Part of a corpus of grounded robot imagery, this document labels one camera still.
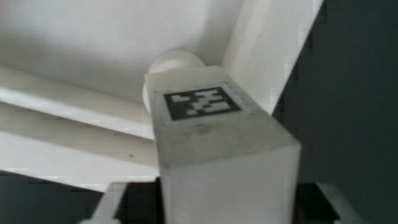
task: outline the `black and white square marker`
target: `black and white square marker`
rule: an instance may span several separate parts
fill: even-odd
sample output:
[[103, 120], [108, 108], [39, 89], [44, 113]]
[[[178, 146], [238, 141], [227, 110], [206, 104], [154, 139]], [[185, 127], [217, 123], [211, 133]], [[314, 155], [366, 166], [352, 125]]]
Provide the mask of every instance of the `black and white square marker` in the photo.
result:
[[241, 111], [222, 87], [170, 93], [163, 96], [172, 121]]

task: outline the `dark background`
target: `dark background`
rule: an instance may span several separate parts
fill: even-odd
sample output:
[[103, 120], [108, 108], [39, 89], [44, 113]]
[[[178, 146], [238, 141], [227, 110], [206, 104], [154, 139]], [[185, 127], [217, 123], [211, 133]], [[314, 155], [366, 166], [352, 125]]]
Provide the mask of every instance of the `dark background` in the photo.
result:
[[[329, 0], [275, 114], [304, 144], [300, 182], [332, 183], [398, 223], [398, 1]], [[0, 223], [76, 224], [101, 193], [0, 173]]]

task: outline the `white panel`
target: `white panel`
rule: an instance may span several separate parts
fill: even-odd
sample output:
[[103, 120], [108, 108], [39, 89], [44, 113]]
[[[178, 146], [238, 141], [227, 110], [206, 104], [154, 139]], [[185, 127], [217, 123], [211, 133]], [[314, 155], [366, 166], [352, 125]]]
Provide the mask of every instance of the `white panel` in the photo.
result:
[[224, 57], [243, 0], [2, 0], [0, 64], [142, 100], [169, 49]]
[[158, 176], [149, 140], [0, 104], [0, 170], [105, 191]]
[[144, 104], [0, 67], [0, 101], [153, 139]]
[[321, 0], [247, 0], [224, 68], [268, 113], [273, 112]]

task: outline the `white wooden beam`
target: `white wooden beam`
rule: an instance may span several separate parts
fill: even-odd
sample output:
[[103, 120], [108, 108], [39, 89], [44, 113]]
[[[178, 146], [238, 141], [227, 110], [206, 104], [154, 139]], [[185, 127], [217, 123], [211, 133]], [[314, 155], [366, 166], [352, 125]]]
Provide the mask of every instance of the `white wooden beam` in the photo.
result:
[[153, 141], [0, 103], [0, 170], [96, 191], [153, 181]]
[[0, 67], [0, 101], [153, 139], [151, 116], [144, 104], [5, 67]]
[[245, 0], [224, 69], [272, 114], [321, 0]]

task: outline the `white surface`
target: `white surface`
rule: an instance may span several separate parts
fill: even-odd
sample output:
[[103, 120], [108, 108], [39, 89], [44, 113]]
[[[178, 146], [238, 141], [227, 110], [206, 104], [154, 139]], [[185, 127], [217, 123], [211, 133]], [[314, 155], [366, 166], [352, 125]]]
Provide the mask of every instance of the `white surface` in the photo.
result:
[[222, 66], [272, 114], [321, 0], [245, 0]]
[[112, 182], [153, 181], [153, 142], [0, 104], [0, 170], [105, 191]]
[[[218, 67], [147, 74], [146, 80], [167, 223], [289, 224], [300, 145], [288, 131]], [[241, 111], [167, 122], [163, 95], [201, 89], [213, 95], [213, 86], [229, 87]]]
[[170, 49], [220, 64], [243, 0], [2, 0], [0, 64], [142, 101]]
[[[188, 51], [170, 50], [158, 55], [151, 64], [149, 73], [160, 73], [169, 71], [170, 69], [195, 67], [204, 67], [204, 63], [199, 57]], [[151, 112], [146, 83], [142, 88], [142, 100], [146, 110], [147, 112]]]
[[153, 139], [144, 105], [0, 67], [0, 101]]

